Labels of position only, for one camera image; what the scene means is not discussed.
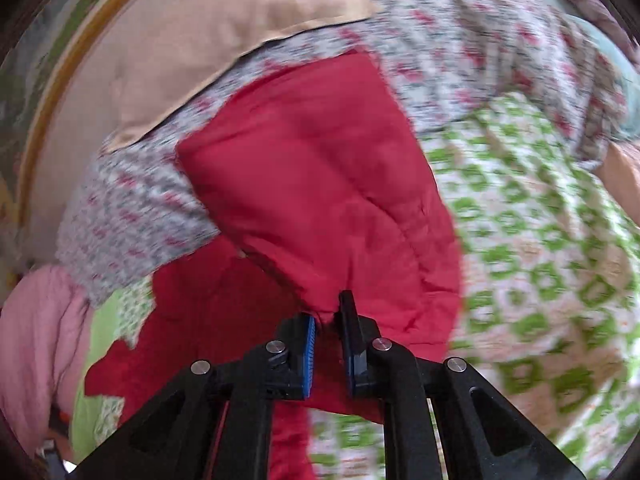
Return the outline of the red padded jacket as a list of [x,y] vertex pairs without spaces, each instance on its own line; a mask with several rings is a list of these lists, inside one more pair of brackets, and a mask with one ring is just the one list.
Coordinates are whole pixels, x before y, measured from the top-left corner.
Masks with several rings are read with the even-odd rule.
[[274,407],[269,464],[273,479],[309,479],[311,410],[380,417],[347,393],[332,327],[341,292],[415,356],[447,352],[461,250],[432,170],[359,51],[254,81],[178,144],[177,159],[219,232],[154,272],[137,344],[113,342],[85,392],[120,396],[129,417],[192,362],[242,358],[281,321],[310,313],[311,395]]

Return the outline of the green white patterned quilt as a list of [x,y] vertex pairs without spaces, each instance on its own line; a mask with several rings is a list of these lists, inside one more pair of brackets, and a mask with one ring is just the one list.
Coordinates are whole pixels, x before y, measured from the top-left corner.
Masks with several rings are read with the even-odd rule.
[[450,351],[605,478],[639,430],[638,226],[522,94],[420,144],[463,250]]

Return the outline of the pink blanket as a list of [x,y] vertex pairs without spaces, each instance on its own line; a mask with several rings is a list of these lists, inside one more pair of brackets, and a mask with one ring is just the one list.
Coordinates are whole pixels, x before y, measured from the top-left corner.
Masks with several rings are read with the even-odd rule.
[[1,411],[29,455],[46,437],[52,406],[74,412],[92,322],[85,289],[62,266],[25,276],[1,309]]

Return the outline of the gold framed picture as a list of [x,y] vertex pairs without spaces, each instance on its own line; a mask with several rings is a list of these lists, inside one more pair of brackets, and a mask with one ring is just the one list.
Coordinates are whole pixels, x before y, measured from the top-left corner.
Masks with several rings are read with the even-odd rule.
[[1,217],[24,226],[38,157],[79,64],[130,0],[1,6]]

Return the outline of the floral white pink bedsheet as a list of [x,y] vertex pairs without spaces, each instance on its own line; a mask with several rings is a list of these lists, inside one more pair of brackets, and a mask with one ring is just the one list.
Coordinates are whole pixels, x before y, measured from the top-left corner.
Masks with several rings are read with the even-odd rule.
[[64,212],[56,258],[94,304],[217,234],[176,166],[176,144],[242,87],[286,66],[365,50],[421,136],[498,94],[523,92],[589,169],[622,130],[622,75],[547,0],[374,1],[373,18],[243,56],[139,142],[93,159]]

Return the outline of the beige pillow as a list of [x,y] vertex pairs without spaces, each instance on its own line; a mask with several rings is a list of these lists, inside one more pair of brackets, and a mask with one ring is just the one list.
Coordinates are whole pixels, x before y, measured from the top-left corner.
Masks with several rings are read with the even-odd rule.
[[180,0],[118,61],[117,127],[104,150],[138,142],[263,44],[363,21],[375,11],[371,0]]

